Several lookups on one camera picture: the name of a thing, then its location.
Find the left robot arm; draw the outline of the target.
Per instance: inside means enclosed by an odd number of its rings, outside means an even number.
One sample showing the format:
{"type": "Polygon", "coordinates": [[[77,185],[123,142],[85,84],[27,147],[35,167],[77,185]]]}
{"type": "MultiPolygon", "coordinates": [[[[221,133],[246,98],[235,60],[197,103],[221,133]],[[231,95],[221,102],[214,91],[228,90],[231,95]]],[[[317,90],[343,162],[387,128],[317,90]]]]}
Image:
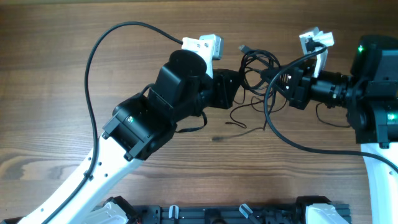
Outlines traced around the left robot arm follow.
{"type": "Polygon", "coordinates": [[[176,50],[153,84],[118,104],[96,149],[41,206],[4,223],[81,223],[108,192],[178,132],[177,123],[206,107],[229,109],[243,80],[189,50],[176,50]]]}

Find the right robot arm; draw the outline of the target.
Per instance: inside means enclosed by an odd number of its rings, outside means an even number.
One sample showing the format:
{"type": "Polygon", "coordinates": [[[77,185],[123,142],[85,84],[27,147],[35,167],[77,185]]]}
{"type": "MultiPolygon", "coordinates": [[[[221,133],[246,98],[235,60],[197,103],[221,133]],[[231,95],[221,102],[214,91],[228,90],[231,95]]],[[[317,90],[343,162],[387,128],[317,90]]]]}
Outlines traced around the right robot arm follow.
{"type": "Polygon", "coordinates": [[[373,223],[397,223],[397,39],[385,35],[360,38],[350,75],[324,69],[331,34],[304,37],[304,56],[261,78],[291,107],[310,101],[347,110],[360,151],[321,150],[301,146],[271,130],[287,144],[307,152],[363,157],[368,173],[373,223]]]}

